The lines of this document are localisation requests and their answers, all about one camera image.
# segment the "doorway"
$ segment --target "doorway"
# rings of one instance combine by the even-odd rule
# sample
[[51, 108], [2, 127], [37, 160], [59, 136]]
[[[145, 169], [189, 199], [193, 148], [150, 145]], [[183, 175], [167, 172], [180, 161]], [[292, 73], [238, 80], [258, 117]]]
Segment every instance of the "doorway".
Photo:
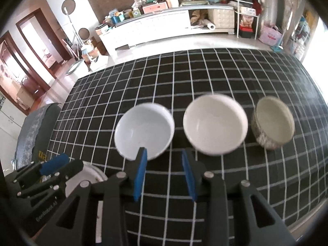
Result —
[[35, 100], [49, 89], [6, 32], [0, 38], [0, 92], [27, 115]]
[[60, 67], [60, 63], [71, 57], [51, 28], [42, 10], [39, 8], [33, 11], [17, 22], [16, 26], [40, 63], [56, 78], [55, 72]]

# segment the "checkered tablecloth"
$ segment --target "checkered tablecloth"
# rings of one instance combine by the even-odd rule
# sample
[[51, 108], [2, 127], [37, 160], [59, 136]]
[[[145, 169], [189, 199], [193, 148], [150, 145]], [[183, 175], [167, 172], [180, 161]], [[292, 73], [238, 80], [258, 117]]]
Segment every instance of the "checkered tablecloth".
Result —
[[[197, 97], [228, 95], [244, 108], [249, 123], [258, 100], [280, 98], [295, 120], [295, 135], [281, 149], [265, 151], [249, 128], [245, 141], [230, 154], [209, 157], [194, 152], [227, 187], [248, 179], [286, 225], [314, 208], [327, 193], [328, 107], [294, 57], [248, 49], [173, 52], [126, 62], [79, 79], [58, 118], [47, 157], [66, 153], [91, 162], [107, 176], [124, 169], [114, 145], [114, 130], [133, 106], [156, 102], [175, 120], [169, 148], [149, 161], [139, 203], [126, 207], [131, 245], [202, 245], [205, 204], [188, 196], [181, 149], [191, 147], [183, 114]], [[234, 244], [229, 205], [230, 243]]]

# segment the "pink box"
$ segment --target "pink box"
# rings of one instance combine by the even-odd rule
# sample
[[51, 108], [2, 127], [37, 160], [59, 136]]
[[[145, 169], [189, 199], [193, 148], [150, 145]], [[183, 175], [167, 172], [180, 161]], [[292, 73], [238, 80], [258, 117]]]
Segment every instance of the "pink box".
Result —
[[161, 11], [161, 10], [164, 10], [164, 9], [168, 9], [168, 6], [167, 6], [166, 2], [146, 5], [146, 6], [142, 7], [142, 10], [144, 11], [145, 14], [156, 12], [156, 11]]

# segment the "paper roll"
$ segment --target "paper roll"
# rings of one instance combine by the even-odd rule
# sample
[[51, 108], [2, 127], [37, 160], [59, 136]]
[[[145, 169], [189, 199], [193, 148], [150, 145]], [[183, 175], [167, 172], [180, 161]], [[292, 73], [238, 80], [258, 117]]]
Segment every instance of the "paper roll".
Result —
[[209, 30], [215, 29], [215, 25], [212, 22], [210, 22], [209, 20], [204, 19], [202, 22], [208, 27]]

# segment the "metal rivet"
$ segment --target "metal rivet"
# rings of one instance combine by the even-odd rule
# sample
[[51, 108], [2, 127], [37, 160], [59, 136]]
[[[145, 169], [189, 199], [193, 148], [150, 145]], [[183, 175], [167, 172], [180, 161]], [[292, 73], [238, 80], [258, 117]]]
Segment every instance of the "metal rivet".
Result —
[[206, 172], [204, 173], [204, 177], [212, 178], [212, 177], [214, 177], [214, 173], [211, 172], [211, 171], [206, 171]]
[[126, 173], [123, 171], [117, 172], [116, 173], [116, 177], [118, 178], [125, 178], [126, 177]]
[[244, 187], [249, 187], [249, 186], [250, 186], [249, 181], [247, 181], [247, 180], [245, 180], [245, 179], [241, 181], [241, 184], [242, 184]]
[[83, 180], [83, 181], [81, 181], [80, 186], [81, 186], [82, 188], [86, 188], [86, 187], [89, 186], [89, 184], [90, 184], [89, 181], [87, 181], [87, 180]]

